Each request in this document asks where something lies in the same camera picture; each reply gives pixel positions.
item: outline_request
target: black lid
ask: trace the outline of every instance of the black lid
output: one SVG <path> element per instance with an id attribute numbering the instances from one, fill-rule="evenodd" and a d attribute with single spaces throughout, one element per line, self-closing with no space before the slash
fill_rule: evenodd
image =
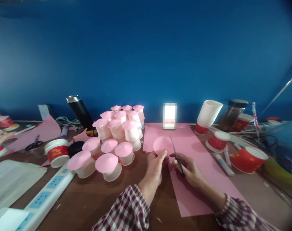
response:
<path id="1" fill-rule="evenodd" d="M 77 141 L 68 147 L 68 153 L 70 158 L 72 158 L 72 156 L 74 156 L 76 153 L 82 150 L 84 143 L 85 143 L 84 141 Z"/>
<path id="2" fill-rule="evenodd" d="M 245 108 L 249 104 L 248 101 L 242 99 L 231 99 L 228 101 L 228 106 Z"/>

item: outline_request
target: plaid shirt sleeve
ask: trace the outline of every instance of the plaid shirt sleeve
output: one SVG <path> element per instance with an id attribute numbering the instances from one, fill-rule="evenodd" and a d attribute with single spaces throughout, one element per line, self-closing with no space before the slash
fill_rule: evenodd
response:
<path id="1" fill-rule="evenodd" d="M 247 203 L 226 195 L 227 202 L 222 211 L 215 213 L 218 224 L 230 231 L 279 231 L 262 219 Z"/>
<path id="2" fill-rule="evenodd" d="M 110 211 L 92 227 L 95 230 L 146 230 L 150 209 L 137 185 L 128 186 Z"/>

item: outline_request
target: phone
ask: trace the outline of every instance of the phone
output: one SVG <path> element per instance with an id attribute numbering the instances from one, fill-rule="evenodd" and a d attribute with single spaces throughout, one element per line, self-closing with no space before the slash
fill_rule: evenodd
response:
<path id="1" fill-rule="evenodd" d="M 163 130 L 175 130 L 177 123 L 177 104 L 163 105 Z"/>

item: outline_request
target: white power cord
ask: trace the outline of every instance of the white power cord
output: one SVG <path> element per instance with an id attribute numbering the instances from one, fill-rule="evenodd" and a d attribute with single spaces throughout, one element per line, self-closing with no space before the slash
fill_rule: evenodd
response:
<path id="1" fill-rule="evenodd" d="M 65 116 L 59 116 L 56 119 L 57 124 L 59 124 L 60 126 L 72 126 L 75 129 L 77 128 L 83 128 L 81 124 L 81 122 L 77 119 L 70 121 L 67 117 Z"/>

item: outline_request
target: black thermos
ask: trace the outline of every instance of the black thermos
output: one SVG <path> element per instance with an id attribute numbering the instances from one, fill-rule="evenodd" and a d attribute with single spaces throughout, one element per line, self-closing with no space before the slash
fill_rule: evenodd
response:
<path id="1" fill-rule="evenodd" d="M 88 131 L 93 130 L 93 120 L 87 111 L 83 101 L 77 95 L 69 96 L 66 98 L 68 104 L 72 108 L 74 114 L 76 115 L 77 119 L 81 122 L 81 125 L 84 128 L 87 128 Z"/>

